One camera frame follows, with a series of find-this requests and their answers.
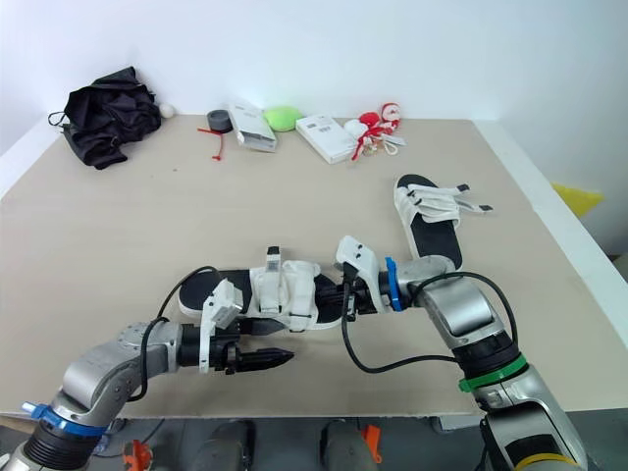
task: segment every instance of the black cloth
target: black cloth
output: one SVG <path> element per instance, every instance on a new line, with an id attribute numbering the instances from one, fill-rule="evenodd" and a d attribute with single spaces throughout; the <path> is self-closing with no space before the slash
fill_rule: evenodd
<path id="1" fill-rule="evenodd" d="M 70 123 L 63 125 L 63 134 L 85 165 L 105 169 L 127 160 L 121 144 L 159 129 L 161 116 L 154 101 L 135 78 L 135 69 L 122 69 L 70 93 L 64 109 Z"/>

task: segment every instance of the duct tape roll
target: duct tape roll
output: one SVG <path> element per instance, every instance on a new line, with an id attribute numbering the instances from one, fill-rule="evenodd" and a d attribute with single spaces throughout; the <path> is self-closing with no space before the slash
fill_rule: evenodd
<path id="1" fill-rule="evenodd" d="M 207 124 L 209 129 L 220 134 L 231 131 L 232 120 L 229 119 L 229 113 L 227 110 L 214 110 L 207 113 Z"/>

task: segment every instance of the white ball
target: white ball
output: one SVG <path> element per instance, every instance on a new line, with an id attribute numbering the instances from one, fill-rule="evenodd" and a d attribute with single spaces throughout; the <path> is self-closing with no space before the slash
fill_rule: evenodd
<path id="1" fill-rule="evenodd" d="M 175 116 L 175 108 L 173 105 L 169 105 L 168 103 L 162 103 L 159 105 L 159 113 L 162 118 L 168 119 Z"/>

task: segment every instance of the yellow object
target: yellow object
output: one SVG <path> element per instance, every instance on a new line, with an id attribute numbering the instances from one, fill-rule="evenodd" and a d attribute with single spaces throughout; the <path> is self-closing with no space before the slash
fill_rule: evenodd
<path id="1" fill-rule="evenodd" d="M 537 463 L 539 461 L 561 461 L 563 463 L 568 463 L 568 464 L 573 464 L 574 466 L 578 466 L 578 464 L 573 459 L 568 458 L 567 456 L 563 456 L 562 454 L 538 453 L 538 454 L 533 454 L 532 456 L 528 456 L 527 458 L 523 458 L 514 467 L 514 471 L 521 471 L 526 466 L 529 466 L 532 463 Z"/>
<path id="2" fill-rule="evenodd" d="M 602 193 L 594 193 L 578 188 L 569 188 L 562 184 L 552 183 L 553 189 L 560 195 L 569 209 L 578 218 L 582 218 L 585 214 L 595 208 L 604 200 Z"/>

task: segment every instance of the green ball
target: green ball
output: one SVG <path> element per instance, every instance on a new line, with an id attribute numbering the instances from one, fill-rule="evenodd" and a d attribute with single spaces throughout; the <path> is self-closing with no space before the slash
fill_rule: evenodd
<path id="1" fill-rule="evenodd" d="M 303 115 L 292 106 L 278 106 L 266 110 L 264 118 L 266 118 L 271 130 L 284 132 L 292 131 L 296 126 L 296 120 L 303 118 Z"/>

